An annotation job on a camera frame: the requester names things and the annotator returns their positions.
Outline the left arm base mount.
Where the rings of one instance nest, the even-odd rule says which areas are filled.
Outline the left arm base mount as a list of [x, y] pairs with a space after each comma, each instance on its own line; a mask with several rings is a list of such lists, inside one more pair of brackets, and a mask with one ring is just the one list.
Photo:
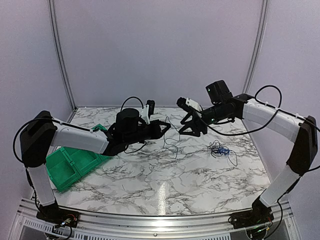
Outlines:
[[63, 208], [50, 208], [42, 209], [36, 214], [36, 218], [50, 222], [56, 225], [61, 225], [66, 220], [70, 219], [69, 223], [66, 223], [72, 228], [76, 228], [78, 225], [80, 213], [73, 210], [63, 209]]

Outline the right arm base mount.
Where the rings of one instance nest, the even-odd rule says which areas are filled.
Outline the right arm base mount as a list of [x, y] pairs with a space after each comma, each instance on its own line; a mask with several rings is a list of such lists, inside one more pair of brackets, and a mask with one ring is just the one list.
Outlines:
[[274, 215], [267, 212], [266, 214], [254, 214], [252, 210], [234, 212], [230, 215], [228, 222], [234, 229], [247, 228], [259, 224], [268, 223], [274, 220]]

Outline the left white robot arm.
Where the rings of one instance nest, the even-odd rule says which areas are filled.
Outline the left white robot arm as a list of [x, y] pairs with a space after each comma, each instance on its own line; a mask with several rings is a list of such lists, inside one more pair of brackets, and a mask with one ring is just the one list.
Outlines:
[[121, 108], [115, 122], [108, 129], [84, 128], [54, 118], [49, 111], [41, 111], [16, 132], [12, 144], [20, 144], [15, 158], [26, 168], [30, 186], [34, 189], [44, 215], [53, 223], [63, 219], [46, 170], [50, 147], [68, 147], [113, 157], [125, 152], [132, 144], [159, 140], [171, 128], [161, 120], [150, 120], [154, 107], [148, 101], [141, 111]]

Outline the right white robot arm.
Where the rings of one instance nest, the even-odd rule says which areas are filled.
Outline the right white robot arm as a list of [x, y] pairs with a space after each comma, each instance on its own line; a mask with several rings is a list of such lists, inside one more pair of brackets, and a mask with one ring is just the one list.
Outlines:
[[282, 172], [252, 203], [250, 210], [231, 214], [229, 222], [235, 229], [273, 220], [272, 205], [288, 194], [300, 178], [311, 172], [311, 164], [318, 152], [319, 128], [312, 116], [289, 113], [281, 106], [272, 106], [257, 96], [242, 93], [233, 95], [224, 80], [206, 86], [212, 106], [203, 109], [194, 100], [180, 97], [176, 104], [186, 111], [181, 120], [181, 135], [200, 137], [212, 125], [226, 124], [235, 119], [246, 120], [268, 128], [292, 142], [293, 148]]

